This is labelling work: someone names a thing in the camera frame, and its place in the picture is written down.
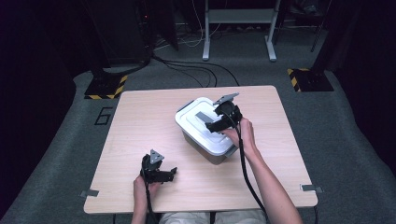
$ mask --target human arm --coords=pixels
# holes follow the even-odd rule
[[[239,146],[239,137],[235,129],[227,129],[222,132],[230,137],[236,146]],[[240,132],[244,143],[245,156],[256,178],[262,202],[271,223],[303,223],[288,193],[257,149],[253,125],[248,119],[241,119]]]
[[[152,183],[148,185],[150,199],[157,194],[161,183]],[[148,210],[148,201],[146,194],[145,180],[142,176],[138,176],[134,180],[134,214],[132,216],[132,224],[146,223],[146,214]]]

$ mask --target white plastic box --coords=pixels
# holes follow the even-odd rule
[[[180,108],[175,120],[187,142],[210,162],[218,165],[233,155],[237,147],[225,134],[211,133],[206,128],[203,119],[215,121],[221,118],[214,112],[215,108],[210,99],[200,97]]]

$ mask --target gray carpet floor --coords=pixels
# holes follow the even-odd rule
[[[283,30],[275,46],[277,62],[271,63],[263,33],[224,34],[212,40],[210,62],[232,71],[241,86],[277,88],[312,182],[325,190],[318,195],[319,223],[396,223],[395,177],[357,127],[337,78],[326,72],[334,91],[295,92],[291,86],[287,69],[309,68],[317,57],[325,34],[311,53],[314,36],[305,30]],[[165,47],[154,52],[167,60],[201,62],[203,44],[188,47],[180,43],[179,51]],[[219,87],[236,85],[224,70],[212,69]],[[209,81],[208,74],[189,74],[204,86]],[[85,214],[85,199],[78,196],[90,188],[111,123],[94,125],[96,118],[103,107],[112,107],[106,112],[114,115],[119,101],[84,100],[91,80],[89,72],[75,78],[74,103],[0,223],[112,223],[112,215]],[[197,80],[152,61],[128,76],[124,90],[200,88]],[[313,208],[299,211],[305,223],[314,223]],[[117,215],[116,222],[130,223],[131,217]]]

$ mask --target black wall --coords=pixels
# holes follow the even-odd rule
[[[33,172],[76,86],[24,1],[0,2],[0,218]]]
[[[337,75],[361,131],[396,174],[396,3],[365,1]]]

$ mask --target forearm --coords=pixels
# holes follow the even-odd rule
[[[145,224],[147,216],[147,207],[145,205],[134,205],[134,214],[132,216],[132,224]]]
[[[271,223],[303,223],[288,193],[267,166],[260,151],[247,159],[259,186],[262,202]]]

